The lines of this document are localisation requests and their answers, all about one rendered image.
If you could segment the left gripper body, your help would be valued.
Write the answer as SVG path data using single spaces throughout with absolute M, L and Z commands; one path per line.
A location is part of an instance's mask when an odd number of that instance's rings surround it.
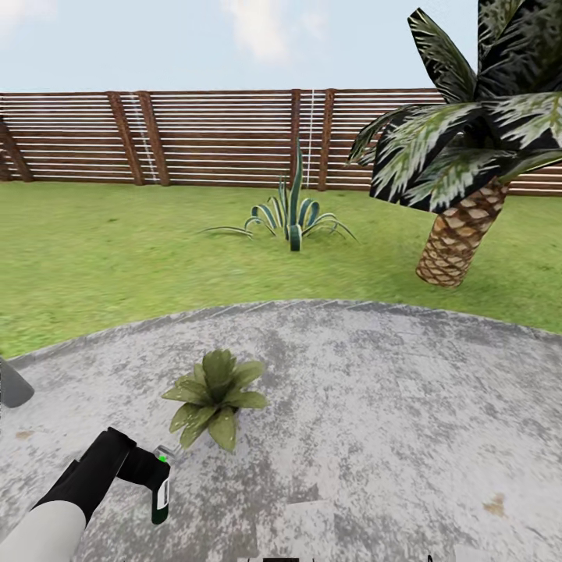
M 144 449 L 141 450 L 143 453 L 141 464 L 126 480 L 138 485 L 147 486 L 152 491 L 159 491 L 163 482 L 169 476 L 171 466 L 164 459 L 158 459 L 155 453 L 145 453 Z

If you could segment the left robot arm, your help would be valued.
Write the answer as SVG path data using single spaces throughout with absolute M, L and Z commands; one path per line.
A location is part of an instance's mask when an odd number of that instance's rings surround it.
M 146 449 L 124 432 L 108 427 L 80 461 L 71 460 L 35 507 L 0 545 L 0 562 L 71 562 L 93 511 L 115 477 L 159 491 L 185 448 L 159 433 Z

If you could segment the insectifuge atomizer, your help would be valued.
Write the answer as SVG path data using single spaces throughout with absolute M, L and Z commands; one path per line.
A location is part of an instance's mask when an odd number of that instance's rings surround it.
M 159 491 L 152 491 L 151 520 L 154 524 L 161 524 L 168 518 L 169 513 L 169 476 Z

